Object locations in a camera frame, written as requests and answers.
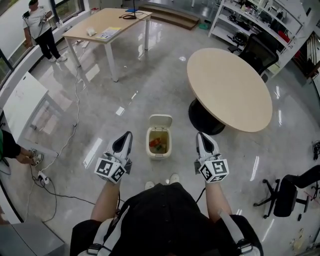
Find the black shirt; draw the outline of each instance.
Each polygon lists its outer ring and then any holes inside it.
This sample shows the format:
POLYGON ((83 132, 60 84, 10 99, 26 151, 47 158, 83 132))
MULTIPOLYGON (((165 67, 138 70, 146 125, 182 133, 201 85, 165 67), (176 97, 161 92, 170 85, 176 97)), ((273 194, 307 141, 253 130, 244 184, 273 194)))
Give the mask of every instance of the black shirt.
MULTIPOLYGON (((111 256, 233 256, 236 245, 222 219, 213 223, 204 216, 180 183, 158 184, 128 199, 120 214, 121 236, 111 256)), ((243 236, 260 250, 254 230, 243 216, 232 215, 243 236)), ((77 256, 92 245, 101 222, 87 220, 73 228, 70 255, 77 256)))

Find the foot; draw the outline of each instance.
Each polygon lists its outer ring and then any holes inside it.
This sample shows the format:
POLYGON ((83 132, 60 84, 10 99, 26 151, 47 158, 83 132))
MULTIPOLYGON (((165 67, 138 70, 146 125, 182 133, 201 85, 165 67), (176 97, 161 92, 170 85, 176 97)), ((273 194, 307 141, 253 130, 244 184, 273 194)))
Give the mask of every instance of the foot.
POLYGON ((155 186, 155 184, 152 181, 148 181, 145 186, 144 186, 144 190, 148 190, 151 189, 155 186))
POLYGON ((42 160, 44 159, 44 155, 43 154, 38 154, 35 157, 32 158, 33 159, 33 163, 32 166, 36 167, 38 164, 40 164, 42 162, 42 160))
POLYGON ((67 60, 66 56, 60 56, 60 58, 58 58, 56 62, 65 62, 66 60, 67 60))
POLYGON ((33 158, 33 157, 36 155, 37 150, 34 149, 34 148, 31 148, 31 149, 30 149, 30 153, 31 153, 31 156, 30 156, 29 158, 33 158))
POLYGON ((176 182, 179 182, 180 179, 179 179, 179 175, 174 173, 171 175, 170 177, 170 181, 169 181, 169 185, 172 184, 172 183, 176 183, 176 182))
POLYGON ((55 57, 53 57, 53 56, 51 56, 51 58, 48 59, 49 62, 55 62, 56 60, 57 60, 57 59, 56 59, 55 57))

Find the open trash can lid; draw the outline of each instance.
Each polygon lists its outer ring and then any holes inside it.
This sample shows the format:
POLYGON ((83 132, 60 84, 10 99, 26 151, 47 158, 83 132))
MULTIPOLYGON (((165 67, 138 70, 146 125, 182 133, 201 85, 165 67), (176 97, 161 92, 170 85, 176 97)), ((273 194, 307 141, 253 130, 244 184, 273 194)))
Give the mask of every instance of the open trash can lid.
POLYGON ((150 127, 166 127, 172 124, 172 116, 169 114, 152 114, 149 117, 150 127))

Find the round table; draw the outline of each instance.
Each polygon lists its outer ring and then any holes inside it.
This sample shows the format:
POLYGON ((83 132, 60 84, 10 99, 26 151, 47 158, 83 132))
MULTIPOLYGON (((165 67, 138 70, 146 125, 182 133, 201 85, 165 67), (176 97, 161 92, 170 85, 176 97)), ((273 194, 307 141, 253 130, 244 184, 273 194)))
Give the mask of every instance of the round table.
POLYGON ((258 73, 237 55, 204 48, 191 55, 187 75, 196 99, 190 104, 193 126, 208 135, 225 125, 244 132, 265 128, 272 117, 272 101, 258 73))

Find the white trash bin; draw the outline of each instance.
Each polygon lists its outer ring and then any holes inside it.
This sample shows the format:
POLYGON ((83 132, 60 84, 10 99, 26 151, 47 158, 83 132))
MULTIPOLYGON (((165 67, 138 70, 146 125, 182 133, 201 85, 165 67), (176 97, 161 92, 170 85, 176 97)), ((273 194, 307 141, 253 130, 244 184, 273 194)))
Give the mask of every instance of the white trash bin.
POLYGON ((162 160, 171 155, 171 124, 171 115, 153 114, 150 116, 149 129, 146 132, 145 150, 151 159, 162 160))

